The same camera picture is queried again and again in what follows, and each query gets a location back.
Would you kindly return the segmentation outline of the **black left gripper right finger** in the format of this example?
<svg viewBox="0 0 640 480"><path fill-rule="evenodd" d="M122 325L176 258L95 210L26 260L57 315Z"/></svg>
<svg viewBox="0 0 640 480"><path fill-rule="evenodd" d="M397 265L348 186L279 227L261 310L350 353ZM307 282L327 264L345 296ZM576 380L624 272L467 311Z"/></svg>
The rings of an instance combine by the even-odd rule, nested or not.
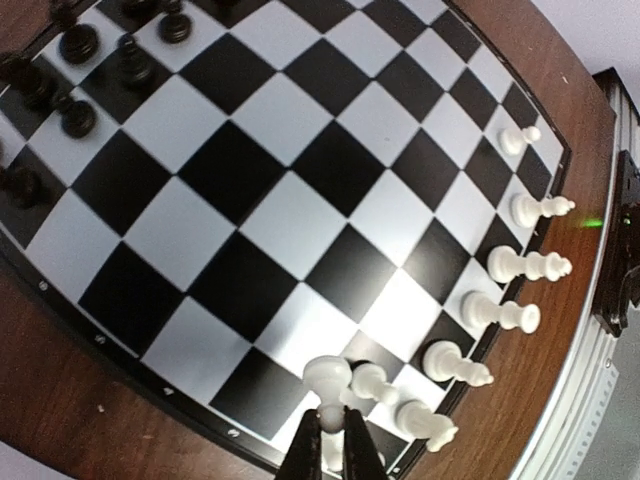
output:
<svg viewBox="0 0 640 480"><path fill-rule="evenodd" d="M344 411L342 478L386 480L386 471L360 411L349 407Z"/></svg>

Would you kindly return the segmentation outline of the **black white chess board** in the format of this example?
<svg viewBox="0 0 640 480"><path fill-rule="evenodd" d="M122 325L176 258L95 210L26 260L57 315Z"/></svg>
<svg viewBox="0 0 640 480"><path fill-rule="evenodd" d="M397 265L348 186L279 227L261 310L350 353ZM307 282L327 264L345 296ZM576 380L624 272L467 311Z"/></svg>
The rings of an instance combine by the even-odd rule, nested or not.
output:
<svg viewBox="0 0 640 480"><path fill-rule="evenodd" d="M207 20L179 71L197 150L134 186L143 203L40 180L1 197L1 248L60 322L135 383L268 470L318 397L313 358L380 365L405 401L448 414L460 385L431 343L479 360L497 326L465 294L513 299L491 250L549 227L515 195L560 192L571 152L478 29L441 1L185 1ZM498 134L541 138L506 154Z"/></svg>

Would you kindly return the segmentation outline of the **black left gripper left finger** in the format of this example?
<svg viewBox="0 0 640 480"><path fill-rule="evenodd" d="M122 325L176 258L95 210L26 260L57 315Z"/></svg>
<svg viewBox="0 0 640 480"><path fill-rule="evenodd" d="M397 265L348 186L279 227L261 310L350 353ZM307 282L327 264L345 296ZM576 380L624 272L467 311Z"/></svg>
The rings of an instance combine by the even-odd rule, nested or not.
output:
<svg viewBox="0 0 640 480"><path fill-rule="evenodd" d="M307 410L282 462L282 480L322 478L321 426L318 412Z"/></svg>

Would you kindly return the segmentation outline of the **white knight chess piece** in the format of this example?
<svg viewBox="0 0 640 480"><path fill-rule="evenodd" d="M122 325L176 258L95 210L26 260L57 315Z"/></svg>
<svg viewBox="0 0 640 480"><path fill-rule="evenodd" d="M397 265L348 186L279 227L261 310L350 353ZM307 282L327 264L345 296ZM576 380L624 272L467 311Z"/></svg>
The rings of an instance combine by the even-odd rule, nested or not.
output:
<svg viewBox="0 0 640 480"><path fill-rule="evenodd" d="M419 400L405 403L396 413L397 427L416 439L426 439L428 452L439 452L452 442L459 428L447 416L434 413Z"/></svg>

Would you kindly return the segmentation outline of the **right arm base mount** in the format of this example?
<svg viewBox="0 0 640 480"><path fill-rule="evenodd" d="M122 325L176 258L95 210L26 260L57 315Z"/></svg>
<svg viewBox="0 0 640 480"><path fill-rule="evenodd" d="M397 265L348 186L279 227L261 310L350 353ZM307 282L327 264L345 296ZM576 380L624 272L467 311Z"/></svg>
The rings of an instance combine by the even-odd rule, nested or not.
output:
<svg viewBox="0 0 640 480"><path fill-rule="evenodd" d="M639 169L622 150L592 313L607 333L620 337L628 327L629 303L639 306Z"/></svg>

